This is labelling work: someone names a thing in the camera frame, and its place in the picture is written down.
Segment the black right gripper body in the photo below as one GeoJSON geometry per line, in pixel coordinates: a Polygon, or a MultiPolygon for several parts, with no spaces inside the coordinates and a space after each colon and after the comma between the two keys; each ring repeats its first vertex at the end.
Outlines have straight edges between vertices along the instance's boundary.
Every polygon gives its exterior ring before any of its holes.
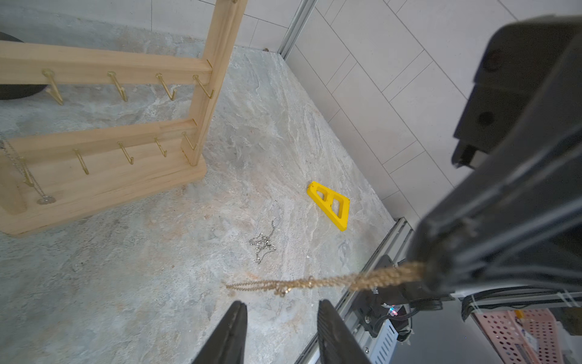
{"type": "Polygon", "coordinates": [[[505,139],[569,43],[581,33],[581,17],[545,15],[507,24],[491,37],[454,137],[451,162],[475,168],[505,139]]]}

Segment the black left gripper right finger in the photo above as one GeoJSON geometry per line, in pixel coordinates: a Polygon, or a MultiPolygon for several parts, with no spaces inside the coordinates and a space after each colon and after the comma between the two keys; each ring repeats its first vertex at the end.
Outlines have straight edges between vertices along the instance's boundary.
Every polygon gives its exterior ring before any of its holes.
{"type": "Polygon", "coordinates": [[[329,300],[319,302],[317,329],[321,363],[371,363],[329,300]]]}

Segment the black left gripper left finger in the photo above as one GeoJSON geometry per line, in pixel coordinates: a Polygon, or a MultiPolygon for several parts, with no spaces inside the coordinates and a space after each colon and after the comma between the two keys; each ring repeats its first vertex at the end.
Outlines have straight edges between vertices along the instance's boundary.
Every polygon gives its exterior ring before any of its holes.
{"type": "Polygon", "coordinates": [[[247,306],[234,301],[192,364],[243,364],[247,328],[247,306]]]}

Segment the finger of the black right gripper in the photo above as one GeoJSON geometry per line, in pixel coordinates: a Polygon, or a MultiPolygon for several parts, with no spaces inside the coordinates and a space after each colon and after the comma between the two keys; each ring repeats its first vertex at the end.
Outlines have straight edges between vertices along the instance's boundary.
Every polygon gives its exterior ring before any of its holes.
{"type": "Polygon", "coordinates": [[[433,294],[484,285],[581,288],[581,39],[515,127],[418,226],[409,261],[433,294]]]}

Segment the wooden jewelry display stand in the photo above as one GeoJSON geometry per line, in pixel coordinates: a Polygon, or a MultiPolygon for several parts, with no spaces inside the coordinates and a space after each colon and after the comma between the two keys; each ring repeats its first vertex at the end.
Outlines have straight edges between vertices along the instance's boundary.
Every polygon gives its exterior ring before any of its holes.
{"type": "Polygon", "coordinates": [[[56,101],[62,84],[195,86],[189,114],[1,141],[1,230],[21,236],[205,177],[202,154],[246,2],[218,1],[199,59],[34,44],[56,101]]]}

